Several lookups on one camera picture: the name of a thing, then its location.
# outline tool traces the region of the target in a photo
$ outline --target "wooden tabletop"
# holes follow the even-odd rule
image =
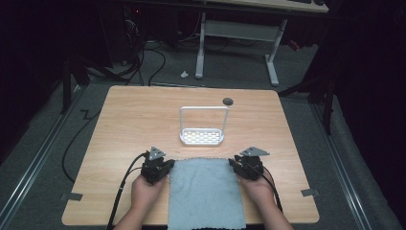
[[[328,7],[326,4],[323,6],[318,6],[313,2],[313,0],[310,4],[287,0],[207,0],[207,2],[272,8],[297,12],[328,12]]]
[[[181,106],[224,105],[231,98],[225,137],[218,147],[187,147],[179,138]],[[199,114],[204,118],[210,115]],[[140,153],[156,147],[165,159],[194,157],[231,158],[249,147],[269,151],[263,165],[273,174],[287,219],[310,223],[319,219],[305,172],[284,116],[278,94],[271,90],[209,89],[113,86],[84,156],[73,193],[81,201],[69,200],[62,222],[66,225],[105,225],[125,171]],[[144,158],[134,166],[140,167]],[[124,187],[115,223],[130,205],[132,173]],[[241,188],[247,223],[260,223],[259,213]],[[145,224],[168,224],[169,180]]]

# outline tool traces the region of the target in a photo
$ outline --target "person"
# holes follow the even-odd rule
[[[273,181],[269,172],[265,171],[264,175],[269,181]],[[265,179],[260,177],[258,180],[253,181],[240,176],[237,177],[239,182],[245,187],[248,196],[257,205],[266,230],[293,229],[292,225],[278,208],[274,192]],[[166,180],[167,176],[154,185],[150,185],[142,175],[139,175],[132,183],[131,206],[114,229],[141,229],[145,217],[161,193]]]

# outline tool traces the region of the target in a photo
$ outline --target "towel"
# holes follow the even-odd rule
[[[169,230],[246,228],[238,181],[227,159],[176,161],[169,187]]]

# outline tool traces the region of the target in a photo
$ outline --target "tape piece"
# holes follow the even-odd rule
[[[62,194],[62,196],[60,197],[60,200],[66,201],[66,200],[70,199],[70,200],[81,201],[82,197],[83,197],[82,194],[74,194],[74,193]]]
[[[320,193],[319,193],[319,190],[317,190],[317,189],[308,189],[308,190],[301,190],[301,192],[302,192],[302,195],[303,196],[318,196]]]

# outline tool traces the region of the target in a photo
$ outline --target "white metal table leg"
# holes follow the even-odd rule
[[[283,36],[284,28],[286,27],[286,23],[287,23],[287,19],[284,19],[277,31],[271,54],[265,55],[265,61],[266,61],[266,66],[268,67],[269,78],[271,79],[271,84],[273,86],[279,85],[278,76],[277,76],[277,73],[275,71],[275,66],[274,66],[274,58],[275,58],[275,54],[278,51],[278,47],[281,43],[281,39]]]
[[[205,27],[206,27],[206,13],[202,12],[202,22],[200,28],[200,46],[199,53],[197,54],[197,63],[196,63],[196,74],[197,79],[203,78],[203,66],[204,66],[204,36],[205,36]]]

